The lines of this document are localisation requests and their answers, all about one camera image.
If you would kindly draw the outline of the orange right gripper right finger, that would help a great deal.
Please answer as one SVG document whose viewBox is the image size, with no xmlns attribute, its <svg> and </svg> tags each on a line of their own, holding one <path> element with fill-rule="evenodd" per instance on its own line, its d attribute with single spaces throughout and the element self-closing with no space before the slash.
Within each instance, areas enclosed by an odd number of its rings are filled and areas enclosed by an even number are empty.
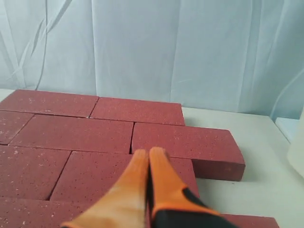
<svg viewBox="0 0 304 228">
<path fill-rule="evenodd" d="M 221 215 L 208 208 L 182 181 L 161 147 L 150 149 L 153 228 L 219 228 Z"/>
</svg>

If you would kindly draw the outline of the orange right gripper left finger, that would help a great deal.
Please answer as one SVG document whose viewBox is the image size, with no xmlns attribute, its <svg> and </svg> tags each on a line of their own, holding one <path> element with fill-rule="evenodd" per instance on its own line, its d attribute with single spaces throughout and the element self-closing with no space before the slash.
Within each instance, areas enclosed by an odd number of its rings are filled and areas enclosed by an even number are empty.
<svg viewBox="0 0 304 228">
<path fill-rule="evenodd" d="M 62 228 L 143 228 L 149 155 L 136 150 L 117 182 L 94 205 Z"/>
</svg>

